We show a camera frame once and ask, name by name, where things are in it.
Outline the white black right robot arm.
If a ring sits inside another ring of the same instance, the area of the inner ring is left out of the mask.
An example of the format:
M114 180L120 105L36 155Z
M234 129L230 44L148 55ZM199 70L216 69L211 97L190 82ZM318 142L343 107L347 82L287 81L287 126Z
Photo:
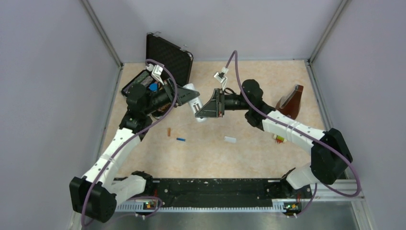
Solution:
M333 184L353 161L342 134L334 128L323 131L295 121L267 105L262 96L263 90L254 79L243 81L240 94L227 95L217 88L195 117L220 118L226 110L245 110L251 126L280 136L309 153L309 164L283 177L286 181L281 184L281 192L286 197L294 197L306 185Z

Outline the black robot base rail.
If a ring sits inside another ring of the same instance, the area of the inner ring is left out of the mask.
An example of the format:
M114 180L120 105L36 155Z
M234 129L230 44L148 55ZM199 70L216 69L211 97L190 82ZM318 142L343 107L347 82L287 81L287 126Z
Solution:
M117 206L117 212L276 212L298 214L313 198L276 178L156 178L146 191Z

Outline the white battery cover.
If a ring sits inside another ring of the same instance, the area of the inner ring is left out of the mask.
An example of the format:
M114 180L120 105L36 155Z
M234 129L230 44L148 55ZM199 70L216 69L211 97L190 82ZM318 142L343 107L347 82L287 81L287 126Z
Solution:
M233 137L224 136L224 141L226 141L228 143L236 143L237 139L233 138Z

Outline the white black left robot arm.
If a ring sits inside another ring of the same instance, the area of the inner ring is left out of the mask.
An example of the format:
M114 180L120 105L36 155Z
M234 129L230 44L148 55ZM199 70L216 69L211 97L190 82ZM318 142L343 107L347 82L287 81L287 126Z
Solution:
M116 179L127 157L155 125L150 114L167 104L169 110L190 104L200 96L192 83L179 86L170 82L156 91L132 83L126 91L127 110L113 140L83 176L74 177L69 183L73 211L102 223L130 198L136 195L148 198L153 194L151 175L147 173L136 171Z

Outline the white remote control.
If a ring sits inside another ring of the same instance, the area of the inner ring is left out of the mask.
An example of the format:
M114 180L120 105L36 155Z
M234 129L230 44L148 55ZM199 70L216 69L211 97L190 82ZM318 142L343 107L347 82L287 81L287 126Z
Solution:
M186 89L189 89L189 90L197 91L193 83L188 83L188 84L184 85L183 87L186 88ZM193 111L193 114L196 114L201 109L201 107L203 106L202 101L201 101L199 96L197 96L196 98L190 100L188 102L188 104L191 107L191 109ZM199 123L205 122L207 120L206 117L195 117L195 119Z

